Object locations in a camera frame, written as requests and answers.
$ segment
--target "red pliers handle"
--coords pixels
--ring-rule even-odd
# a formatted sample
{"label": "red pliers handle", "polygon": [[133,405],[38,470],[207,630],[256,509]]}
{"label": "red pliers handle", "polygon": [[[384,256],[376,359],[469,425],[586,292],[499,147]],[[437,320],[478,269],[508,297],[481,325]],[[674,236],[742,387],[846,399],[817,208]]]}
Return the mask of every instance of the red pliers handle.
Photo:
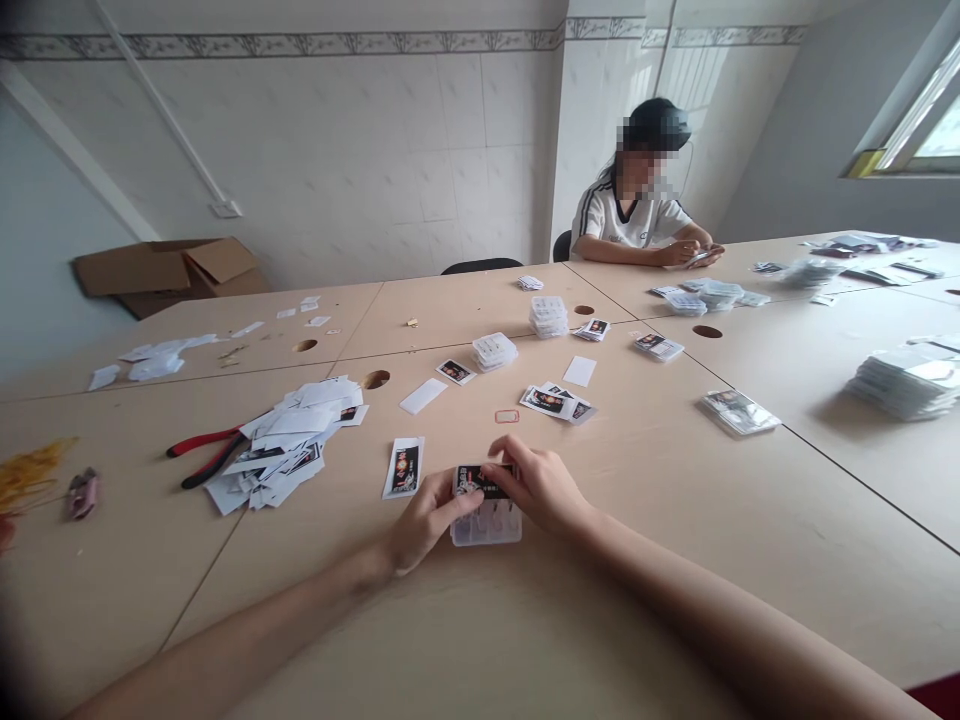
{"label": "red pliers handle", "polygon": [[229,440],[229,442],[224,445],[223,449],[220,450],[213,459],[204,465],[202,468],[197,470],[188,478],[185,478],[180,487],[184,490],[192,490],[195,487],[203,485],[207,480],[212,478],[220,469],[226,464],[227,460],[230,459],[230,456],[236,452],[243,443],[246,442],[246,436],[240,432],[240,427],[230,428],[229,430],[221,430],[220,432],[208,433],[206,435],[197,435],[196,437],[187,438],[186,440],[181,440],[176,445],[172,445],[167,448],[167,457],[180,457],[185,453],[190,452],[198,447],[203,445],[209,445],[210,443],[217,442],[219,440]]}

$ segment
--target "open cardboard box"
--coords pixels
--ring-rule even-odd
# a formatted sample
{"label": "open cardboard box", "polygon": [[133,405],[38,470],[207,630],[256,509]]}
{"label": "open cardboard box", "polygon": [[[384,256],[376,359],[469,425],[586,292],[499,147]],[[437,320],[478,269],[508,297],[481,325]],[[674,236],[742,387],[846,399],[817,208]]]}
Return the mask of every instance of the open cardboard box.
{"label": "open cardboard box", "polygon": [[127,245],[75,258],[73,270],[87,297],[113,295],[140,320],[182,300],[270,291],[233,237]]}

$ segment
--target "black chair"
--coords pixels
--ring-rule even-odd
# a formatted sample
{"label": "black chair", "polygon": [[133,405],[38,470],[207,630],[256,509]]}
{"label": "black chair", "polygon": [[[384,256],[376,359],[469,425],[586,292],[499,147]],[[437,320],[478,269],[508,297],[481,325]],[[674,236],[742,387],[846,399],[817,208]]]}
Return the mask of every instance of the black chair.
{"label": "black chair", "polygon": [[490,258],[489,260],[468,260],[456,263],[444,270],[441,275],[458,275],[465,272],[482,272],[484,270],[503,270],[509,267],[523,267],[522,262],[512,258]]}
{"label": "black chair", "polygon": [[560,237],[553,244],[553,261],[566,262],[570,259],[570,242],[573,239],[569,230],[560,233]]}

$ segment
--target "black cap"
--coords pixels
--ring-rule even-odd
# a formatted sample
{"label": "black cap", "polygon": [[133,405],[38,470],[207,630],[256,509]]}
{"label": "black cap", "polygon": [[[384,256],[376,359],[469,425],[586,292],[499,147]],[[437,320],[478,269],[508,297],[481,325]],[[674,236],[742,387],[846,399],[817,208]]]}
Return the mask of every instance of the black cap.
{"label": "black cap", "polygon": [[625,150],[676,152],[689,139],[687,113],[666,98],[640,103],[623,129]]}

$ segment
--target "table surface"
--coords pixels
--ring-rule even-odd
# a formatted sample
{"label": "table surface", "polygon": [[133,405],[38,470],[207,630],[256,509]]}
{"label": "table surface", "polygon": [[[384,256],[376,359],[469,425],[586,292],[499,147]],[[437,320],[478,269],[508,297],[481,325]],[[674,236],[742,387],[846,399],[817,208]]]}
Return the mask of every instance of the table surface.
{"label": "table surface", "polygon": [[[772,249],[793,252],[797,242],[734,246],[710,276],[735,279],[720,273],[731,259],[744,268],[790,259]],[[931,264],[952,263],[954,250],[930,251]],[[870,352],[910,336],[957,332],[955,303],[938,285],[950,281],[845,292],[832,308],[781,298],[645,324],[633,321],[645,314],[642,306],[620,294],[625,270],[634,282],[636,272],[657,272],[571,263],[181,304],[101,344],[104,362],[88,349],[39,371],[25,394],[5,388],[12,394],[0,405],[0,457],[75,435],[80,441],[57,469],[61,482],[51,497],[87,465],[104,478],[102,502],[89,519],[64,522],[62,498],[51,500],[18,520],[15,546],[0,562],[26,666],[51,712],[387,528],[405,504],[380,500],[393,438],[424,435],[431,471],[481,460],[507,430],[560,452],[597,506],[894,683],[908,687],[955,672],[960,558],[946,543],[956,548],[960,541],[951,517],[960,491],[948,482],[957,455],[947,441],[957,436],[957,414],[901,424],[833,397]],[[581,304],[617,324],[603,343],[528,335],[532,294],[513,285],[522,272],[545,282],[540,294],[564,297],[571,327],[580,324],[583,316],[572,309]],[[667,277],[643,281],[642,290],[679,276]],[[272,319],[316,294],[323,296],[317,312]],[[334,308],[341,303],[342,315],[328,311],[328,298]],[[206,307],[226,300],[249,304]],[[289,348],[280,352],[280,344],[264,340],[249,367],[219,370],[209,361],[232,347],[220,343],[205,346],[217,349],[209,357],[199,354],[205,347],[188,350],[184,369],[167,382],[82,392],[91,369],[138,344],[225,334],[258,319],[266,322],[258,332],[283,332],[287,343],[316,314],[334,316],[321,332],[344,331],[293,353],[300,356],[293,361]],[[409,317],[420,327],[406,327]],[[724,336],[696,335],[697,324]],[[628,333],[651,327],[686,345],[687,355],[663,365],[634,352]],[[442,361],[472,364],[469,341],[497,330],[516,338],[513,364],[462,388],[450,384],[416,417],[400,410],[404,397],[438,377]],[[598,362],[588,388],[569,386],[599,408],[597,416],[573,427],[520,408],[519,424],[494,422],[496,410],[518,407],[528,384],[564,385],[575,355]],[[173,442],[244,422],[305,382],[332,374],[360,381],[376,370],[390,379],[365,391],[371,407],[363,425],[339,432],[325,450],[326,468],[277,510],[221,518],[203,492],[180,491],[179,480],[212,446],[162,457]],[[727,383],[785,426],[730,438],[695,408]],[[37,392],[50,397],[13,401]],[[500,669],[496,692],[476,681],[489,675],[491,662]],[[431,691],[411,691],[425,687]],[[620,588],[529,522],[517,545],[456,549],[442,540],[416,573],[289,663],[236,716],[312,717],[317,707],[354,717],[434,716],[450,707],[483,708],[485,715],[743,715]]]}
{"label": "table surface", "polygon": [[[770,296],[772,302],[804,299],[815,294],[815,292],[834,294],[880,287],[867,280],[839,276],[819,291],[794,290],[783,288],[774,277],[751,270],[756,262],[789,264],[806,257],[816,258],[816,255],[810,255],[810,247],[803,245],[804,242],[820,243],[842,234],[845,233],[800,235],[773,240],[734,243],[726,246],[726,252],[715,265],[698,270],[665,270],[663,268],[611,265],[585,260],[572,260],[566,265],[602,290],[621,307],[631,312],[638,320],[648,320],[672,314],[670,306],[663,298],[649,292],[651,288],[663,285],[678,285],[686,280],[700,277],[737,283],[744,290]],[[931,266],[942,269],[950,277],[960,276],[960,245],[947,243],[942,243],[938,248],[914,248],[885,255],[862,255],[853,260],[820,259],[850,266],[873,267],[889,265],[908,258],[927,260]],[[927,282],[929,281],[918,283],[914,287],[924,287]]]}

